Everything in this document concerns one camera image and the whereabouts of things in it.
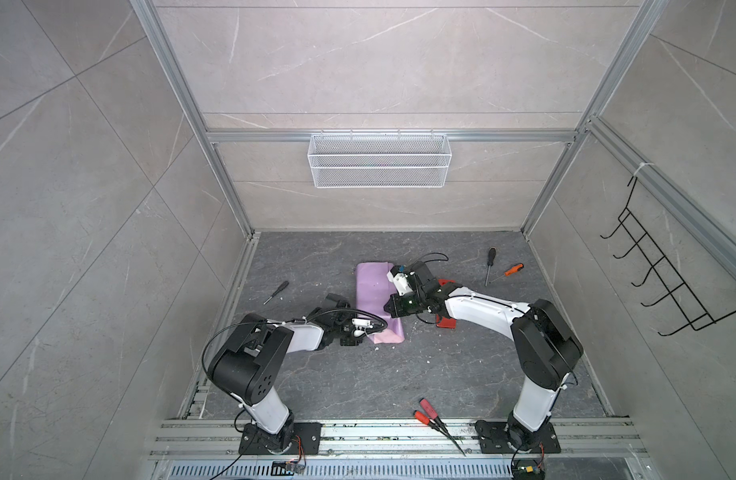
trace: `wire mesh basket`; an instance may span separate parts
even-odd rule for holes
[[[451,162],[444,134],[314,134],[307,158],[317,188],[442,187]]]

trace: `zip tie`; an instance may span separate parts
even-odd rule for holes
[[[636,169],[636,170],[634,171],[634,173],[632,174],[632,177],[637,177],[637,176],[638,176],[638,172],[640,171],[640,169],[641,169],[642,167],[646,166],[646,165],[656,165],[656,164],[651,164],[651,163],[649,163],[649,162],[640,162],[640,165],[639,165],[639,166],[638,166],[638,168],[637,168],[637,169]]]

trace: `black wire rack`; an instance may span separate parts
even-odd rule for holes
[[[674,335],[675,333],[677,333],[677,332],[679,332],[682,329],[687,328],[687,327],[692,328],[694,331],[699,331],[699,330],[702,330],[702,329],[707,328],[710,325],[714,325],[715,323],[721,321],[722,319],[728,318],[729,316],[735,314],[736,313],[736,310],[734,310],[732,312],[729,312],[729,313],[726,313],[725,315],[723,315],[723,316],[721,316],[719,318],[714,318],[714,316],[712,316],[712,314],[707,311],[707,308],[704,306],[704,304],[701,302],[701,300],[699,300],[699,298],[696,296],[696,293],[694,293],[693,289],[690,288],[689,284],[685,281],[685,279],[680,274],[680,272],[678,271],[678,269],[676,269],[674,267],[674,265],[672,264],[671,260],[664,253],[664,251],[661,249],[661,247],[659,246],[659,244],[656,243],[656,240],[654,240],[654,238],[651,236],[651,234],[640,223],[640,220],[638,220],[638,218],[636,216],[634,216],[634,214],[632,213],[632,210],[629,209],[629,202],[630,202],[630,200],[632,200],[632,193],[634,192],[634,187],[637,185],[637,183],[638,183],[638,179],[636,177],[632,177],[629,180],[629,183],[627,184],[627,186],[629,187],[629,185],[631,184],[632,185],[632,188],[629,191],[629,197],[627,198],[627,204],[624,206],[624,209],[622,210],[622,212],[618,216],[618,225],[611,232],[610,235],[607,235],[607,236],[601,235],[600,237],[603,238],[603,239],[611,238],[620,228],[623,228],[624,231],[627,232],[627,235],[629,235],[629,237],[632,239],[632,241],[634,242],[634,244],[629,248],[629,250],[627,250],[627,252],[624,255],[621,255],[621,256],[613,255],[613,258],[622,259],[626,255],[629,255],[632,252],[632,250],[634,250],[635,248],[637,248],[640,251],[640,253],[643,255],[643,257],[645,258],[645,260],[648,262],[648,264],[650,265],[650,268],[648,268],[648,272],[645,274],[645,278],[643,278],[642,282],[640,282],[640,283],[631,282],[632,286],[642,286],[643,284],[645,284],[645,281],[648,280],[648,277],[651,275],[651,272],[652,272],[652,273],[654,273],[656,275],[656,277],[658,277],[659,282],[661,282],[661,285],[667,291],[667,293],[663,294],[655,302],[651,302],[651,303],[648,303],[648,304],[640,302],[640,304],[642,306],[654,306],[657,303],[661,302],[662,300],[665,300],[667,298],[671,298],[672,301],[674,302],[674,304],[680,310],[680,313],[682,314],[683,318],[685,318],[685,325],[682,325],[681,327],[677,328],[675,331],[670,332],[670,333],[658,332],[658,334],[661,335],[661,336],[670,336],[670,335]],[[640,227],[640,229],[643,231],[643,234],[640,235],[640,236],[638,236],[637,238],[635,238],[635,235],[632,235],[632,232],[630,231],[630,229],[627,228],[626,225],[624,225],[624,222],[627,219],[630,219],[630,218],[634,222],[636,222],[637,225]],[[641,242],[643,240],[646,240],[646,239],[650,240],[651,243],[655,246],[656,250],[658,250],[658,255],[657,255],[658,258],[656,260],[651,260],[651,258],[643,250],[643,247],[641,245]],[[656,266],[659,265],[659,264],[666,264],[668,266],[668,268],[672,270],[672,275],[674,275],[674,276],[676,276],[678,278],[678,281],[677,281],[677,285],[676,286],[670,288],[670,286],[668,286],[667,282],[664,281],[664,277],[666,275],[663,275],[662,276],[658,272],[658,270],[656,269]],[[682,289],[682,291],[689,292],[690,295],[694,298],[694,300],[696,301],[696,303],[699,306],[699,312],[698,312],[699,314],[698,314],[698,316],[696,316],[692,320],[690,319],[690,317],[688,316],[688,314],[685,312],[685,309],[680,304],[680,302],[678,301],[678,299],[675,298],[675,293],[678,292],[680,289]],[[703,322],[703,324],[699,324],[699,326],[697,326],[697,322],[700,321],[700,320],[702,320],[705,317],[708,318],[709,321],[708,322],[705,321],[705,322]]]

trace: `robotic arm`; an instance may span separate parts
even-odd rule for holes
[[[356,346],[366,335],[385,328],[384,319],[350,308],[347,299],[333,293],[302,320],[273,322],[248,313],[205,373],[253,419],[245,432],[270,452],[283,453],[294,432],[294,414],[278,397],[274,381],[286,354],[322,350],[336,338],[342,346]]]
[[[554,305],[546,300],[528,304],[481,295],[438,280],[421,261],[394,266],[387,275],[399,292],[384,306],[392,317],[435,313],[477,323],[515,342],[526,379],[506,434],[515,449],[536,446],[565,380],[583,354],[581,343]],[[350,308],[345,298],[333,293],[303,320],[272,322],[249,313],[211,360],[206,374],[248,411],[253,424],[245,431],[270,452],[282,453],[290,446],[294,430],[294,414],[274,388],[285,355],[322,350],[336,338],[343,346],[355,346],[386,326],[380,317]]]
[[[392,317],[435,313],[476,323],[514,341],[526,378],[509,414],[507,433],[514,448],[535,447],[560,390],[584,353],[555,306],[546,300],[510,302],[440,281],[421,261],[394,266],[387,276],[398,291],[384,305]]]

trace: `purple cloth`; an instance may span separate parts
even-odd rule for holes
[[[391,269],[392,264],[386,262],[365,262],[358,264],[355,270],[357,308],[378,315],[387,323],[383,332],[368,335],[374,343],[400,343],[406,339],[400,319],[393,319],[384,311],[390,295],[397,293],[394,284],[386,277]]]

